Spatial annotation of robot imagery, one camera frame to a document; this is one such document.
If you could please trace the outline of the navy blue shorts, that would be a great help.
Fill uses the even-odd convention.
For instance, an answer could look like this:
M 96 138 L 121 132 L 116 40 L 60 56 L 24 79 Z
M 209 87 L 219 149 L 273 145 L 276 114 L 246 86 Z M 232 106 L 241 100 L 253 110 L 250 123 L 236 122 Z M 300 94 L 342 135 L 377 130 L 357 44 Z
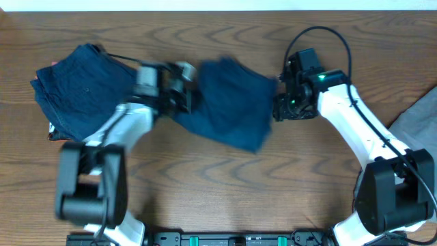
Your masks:
M 173 120 L 186 130 L 231 147 L 259 151 L 271 131 L 277 81 L 222 57 L 204 60 L 190 113 Z

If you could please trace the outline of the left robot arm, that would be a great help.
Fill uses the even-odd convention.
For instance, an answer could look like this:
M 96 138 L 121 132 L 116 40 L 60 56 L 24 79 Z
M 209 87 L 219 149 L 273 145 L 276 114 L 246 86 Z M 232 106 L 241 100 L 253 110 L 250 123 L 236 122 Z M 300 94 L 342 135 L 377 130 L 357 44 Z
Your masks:
M 185 61 L 141 62 L 115 113 L 83 141 L 62 146 L 55 215 L 84 229 L 68 235 L 67 245 L 153 245 L 153 234 L 128 211 L 126 156 L 159 117 L 191 112 L 185 85 L 194 74 Z

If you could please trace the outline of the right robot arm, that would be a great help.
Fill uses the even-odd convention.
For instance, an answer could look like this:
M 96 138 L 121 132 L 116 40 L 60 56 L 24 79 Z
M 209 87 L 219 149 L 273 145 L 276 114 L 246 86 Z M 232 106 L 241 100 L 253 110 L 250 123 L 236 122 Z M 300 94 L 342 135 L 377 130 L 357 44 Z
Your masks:
M 434 160 L 427 150 L 412 150 L 398 140 L 348 85 L 341 70 L 326 71 L 313 49 L 285 60 L 280 80 L 285 92 L 274 98 L 276 121 L 322 116 L 356 155 L 358 177 L 353 213 L 332 228 L 325 245 L 405 242 L 436 212 Z

